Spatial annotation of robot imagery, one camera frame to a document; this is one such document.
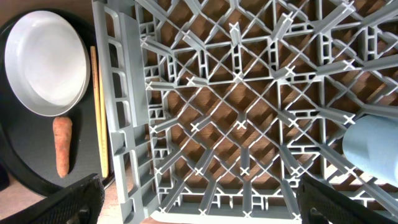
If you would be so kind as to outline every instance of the dish rack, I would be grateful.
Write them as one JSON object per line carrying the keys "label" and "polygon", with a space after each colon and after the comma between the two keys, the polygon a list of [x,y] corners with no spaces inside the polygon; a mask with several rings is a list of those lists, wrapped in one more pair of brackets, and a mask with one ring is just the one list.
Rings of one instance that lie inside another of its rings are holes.
{"label": "dish rack", "polygon": [[297,223],[304,174],[396,220],[398,189],[348,162],[341,140],[365,114],[398,118],[398,1],[94,0],[93,12],[124,223]]}

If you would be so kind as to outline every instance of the chopstick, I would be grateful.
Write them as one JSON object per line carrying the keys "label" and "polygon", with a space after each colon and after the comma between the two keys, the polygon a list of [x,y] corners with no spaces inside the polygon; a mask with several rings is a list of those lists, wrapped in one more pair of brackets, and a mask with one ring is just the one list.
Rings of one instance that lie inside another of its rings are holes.
{"label": "chopstick", "polygon": [[91,46],[90,51],[91,51],[91,67],[93,71],[95,120],[97,125],[99,159],[101,161],[102,176],[105,178],[108,176],[109,168],[108,168],[108,139],[106,134],[104,88],[102,83],[101,69],[98,72],[97,54],[95,46]]}

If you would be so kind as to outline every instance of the black object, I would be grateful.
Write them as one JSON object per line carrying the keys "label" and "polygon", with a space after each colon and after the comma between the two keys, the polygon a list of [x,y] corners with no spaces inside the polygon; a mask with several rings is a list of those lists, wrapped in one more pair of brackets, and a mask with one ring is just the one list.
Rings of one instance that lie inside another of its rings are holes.
{"label": "black object", "polygon": [[308,175],[301,178],[297,193],[303,224],[397,224]]}
{"label": "black object", "polygon": [[1,220],[0,224],[95,224],[104,204],[104,197],[100,177],[91,174],[29,208]]}
{"label": "black object", "polygon": [[[41,10],[57,13],[66,19],[79,33],[88,52],[90,52],[90,46],[96,45],[95,30],[83,19],[61,10]],[[3,128],[0,134],[0,162],[27,188],[43,196],[48,196],[88,174],[101,173],[94,94],[90,81],[84,97],[66,113],[73,122],[70,173],[61,179],[55,166],[53,118],[39,116],[19,102],[9,86],[4,68],[4,49],[7,37],[13,25],[29,12],[16,16],[0,29],[0,123]],[[111,53],[111,55],[113,55],[111,60],[116,60],[116,54]],[[108,178],[103,179],[103,185],[107,187],[113,180],[113,165],[111,156],[109,156],[109,175]]]}
{"label": "black object", "polygon": [[10,185],[10,180],[6,170],[0,164],[0,191],[4,190]]}

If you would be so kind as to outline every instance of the wooden table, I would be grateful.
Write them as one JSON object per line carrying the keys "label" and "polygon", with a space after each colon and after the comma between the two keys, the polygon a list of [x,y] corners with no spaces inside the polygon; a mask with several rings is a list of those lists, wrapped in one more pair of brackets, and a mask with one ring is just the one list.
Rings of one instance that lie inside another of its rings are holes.
{"label": "wooden table", "polygon": [[[34,0],[34,1],[0,1],[0,27],[14,16],[32,9],[56,8],[70,11],[77,16],[93,23],[93,10],[91,0]],[[0,220],[15,214],[34,203],[39,202],[43,197],[31,192],[18,181],[10,176],[10,186],[0,192]],[[127,178],[132,184],[132,177]],[[116,193],[116,183],[113,183],[105,191],[105,203],[99,215],[98,223],[122,223],[121,212]],[[151,218],[143,223],[159,223]]]}

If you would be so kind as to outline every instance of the white bowl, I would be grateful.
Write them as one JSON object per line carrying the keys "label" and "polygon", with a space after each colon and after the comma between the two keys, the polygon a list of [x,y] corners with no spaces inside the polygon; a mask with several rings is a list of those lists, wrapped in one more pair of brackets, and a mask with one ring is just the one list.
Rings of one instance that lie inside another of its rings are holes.
{"label": "white bowl", "polygon": [[43,116],[70,110],[90,81],[84,43],[53,12],[35,11],[20,18],[7,39],[4,61],[14,94],[26,108]]}

